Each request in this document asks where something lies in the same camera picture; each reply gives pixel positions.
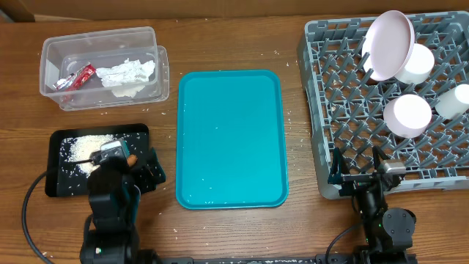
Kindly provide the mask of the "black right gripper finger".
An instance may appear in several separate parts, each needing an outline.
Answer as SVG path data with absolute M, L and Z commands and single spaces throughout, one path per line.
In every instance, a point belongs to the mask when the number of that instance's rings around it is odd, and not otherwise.
M 330 174 L 328 176 L 329 183 L 343 183 L 342 176 L 349 175 L 350 169 L 341 150 L 335 147 L 333 150 L 332 166 L 330 168 Z
M 388 160 L 389 156 L 377 145 L 372 148 L 374 169 L 377 171 L 381 165 L 381 161 Z

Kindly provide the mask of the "orange carrot piece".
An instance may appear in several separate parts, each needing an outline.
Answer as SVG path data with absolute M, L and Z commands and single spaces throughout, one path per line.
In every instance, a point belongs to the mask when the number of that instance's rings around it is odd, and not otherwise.
M 128 158 L 127 158 L 127 163 L 128 163 L 128 166 L 134 166 L 137 162 L 138 158 L 136 155 L 130 155 Z

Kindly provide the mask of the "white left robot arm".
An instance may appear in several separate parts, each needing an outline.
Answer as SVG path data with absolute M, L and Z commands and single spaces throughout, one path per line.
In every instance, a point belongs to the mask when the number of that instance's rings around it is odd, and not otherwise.
M 98 166 L 87 180 L 92 214 L 84 225 L 80 261 L 98 263 L 148 263 L 162 260 L 153 249 L 141 249 L 136 229 L 141 195 L 166 181 L 154 148 L 140 161 L 120 147 L 91 154 Z

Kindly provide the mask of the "white napkin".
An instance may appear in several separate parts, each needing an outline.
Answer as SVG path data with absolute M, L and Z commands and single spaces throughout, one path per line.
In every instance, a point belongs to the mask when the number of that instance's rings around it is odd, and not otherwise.
M 155 72 L 155 62 L 141 63 L 139 59 L 130 61 L 126 59 L 122 64 L 111 68 L 100 67 L 96 75 L 104 87 L 111 87 L 111 92 L 118 98 L 134 98 L 145 88 L 143 83 Z

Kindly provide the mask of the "red snack wrapper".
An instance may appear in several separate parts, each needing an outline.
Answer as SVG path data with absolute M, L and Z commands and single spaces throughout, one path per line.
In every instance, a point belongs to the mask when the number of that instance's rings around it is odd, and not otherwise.
M 77 72 L 71 73 L 68 77 L 59 79 L 53 84 L 53 88 L 57 92 L 67 92 L 79 89 L 84 85 L 94 74 L 96 69 L 88 63 L 80 68 Z

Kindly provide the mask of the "white cup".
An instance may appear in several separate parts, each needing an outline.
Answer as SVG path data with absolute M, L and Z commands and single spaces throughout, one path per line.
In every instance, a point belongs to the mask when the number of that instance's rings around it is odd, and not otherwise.
M 438 100 L 436 112 L 447 120 L 453 120 L 468 110 L 469 87 L 467 84 L 460 84 L 442 94 Z

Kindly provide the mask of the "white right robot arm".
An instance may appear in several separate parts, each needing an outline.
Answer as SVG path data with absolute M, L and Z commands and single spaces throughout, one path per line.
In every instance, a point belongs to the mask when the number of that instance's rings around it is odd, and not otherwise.
M 407 250 L 413 246 L 416 215 L 408 209 L 389 208 L 385 192 L 397 187 L 406 175 L 405 165 L 384 151 L 372 148 L 374 172 L 352 176 L 341 150 L 333 150 L 333 162 L 328 183 L 340 185 L 339 195 L 350 197 L 360 222 L 337 235 L 326 249 L 324 263 L 417 263 Z M 363 228 L 366 245 L 357 246 L 352 254 L 340 257 L 331 249 L 337 241 L 353 230 Z

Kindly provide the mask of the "large white plate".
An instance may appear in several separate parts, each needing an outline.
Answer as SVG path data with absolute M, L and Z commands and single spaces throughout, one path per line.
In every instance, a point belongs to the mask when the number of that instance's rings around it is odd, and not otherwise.
M 365 35 L 361 55 L 368 57 L 363 69 L 372 70 L 370 78 L 374 81 L 394 77 L 407 64 L 414 42 L 414 28 L 406 15 L 397 10 L 384 12 Z

